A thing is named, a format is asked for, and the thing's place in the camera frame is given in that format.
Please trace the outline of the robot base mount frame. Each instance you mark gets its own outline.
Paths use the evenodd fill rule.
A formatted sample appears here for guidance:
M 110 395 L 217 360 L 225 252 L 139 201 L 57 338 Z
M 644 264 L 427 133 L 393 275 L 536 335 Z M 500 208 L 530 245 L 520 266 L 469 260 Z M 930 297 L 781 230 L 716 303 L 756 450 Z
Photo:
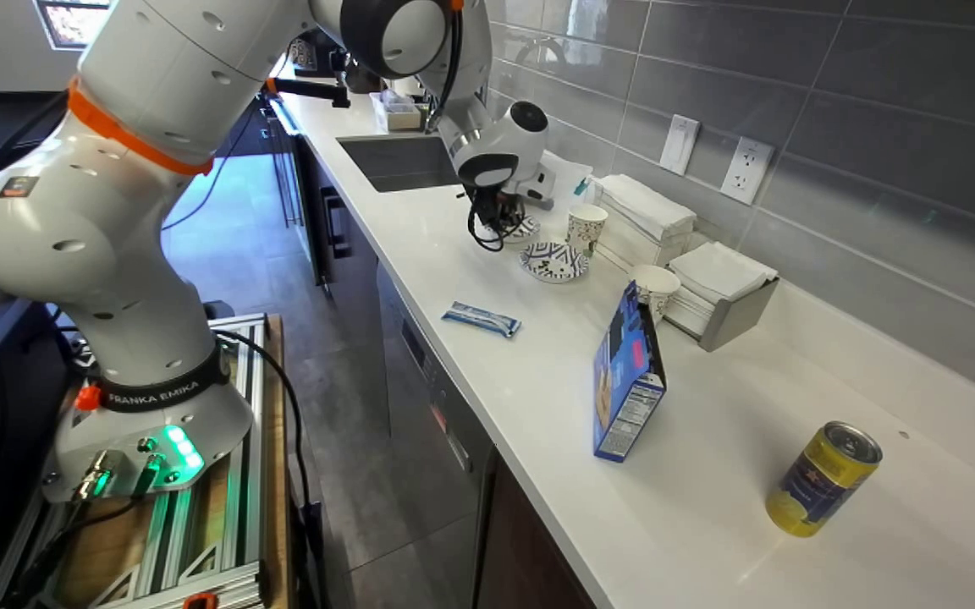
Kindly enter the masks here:
M 294 609 L 289 400 L 280 323 L 217 323 L 229 385 L 250 425 L 208 474 L 183 425 L 132 446 L 153 472 L 143 497 L 99 455 L 61 503 L 27 502 L 0 563 L 0 609 Z

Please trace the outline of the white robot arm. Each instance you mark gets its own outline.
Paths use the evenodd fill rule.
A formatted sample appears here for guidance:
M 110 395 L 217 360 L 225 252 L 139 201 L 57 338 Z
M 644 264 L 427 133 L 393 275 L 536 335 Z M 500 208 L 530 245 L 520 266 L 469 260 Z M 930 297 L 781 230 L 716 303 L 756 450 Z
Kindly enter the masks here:
M 94 354 L 43 462 L 48 502 L 183 491 L 254 425 L 160 228 L 306 30 L 424 83 L 482 246 L 522 228 L 550 118 L 533 103 L 489 112 L 483 0 L 116 0 L 57 130 L 0 168 L 0 287 L 64 307 Z

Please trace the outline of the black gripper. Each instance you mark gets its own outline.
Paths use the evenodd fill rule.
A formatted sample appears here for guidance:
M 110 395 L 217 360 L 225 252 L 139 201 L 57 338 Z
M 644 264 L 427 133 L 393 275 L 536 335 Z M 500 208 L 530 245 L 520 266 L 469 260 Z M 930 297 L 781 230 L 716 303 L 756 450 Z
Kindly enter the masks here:
M 475 218 L 483 228 L 516 228 L 516 208 L 505 201 L 505 185 L 513 183 L 520 160 L 509 153 L 483 153 L 469 160 L 459 175 L 470 195 Z

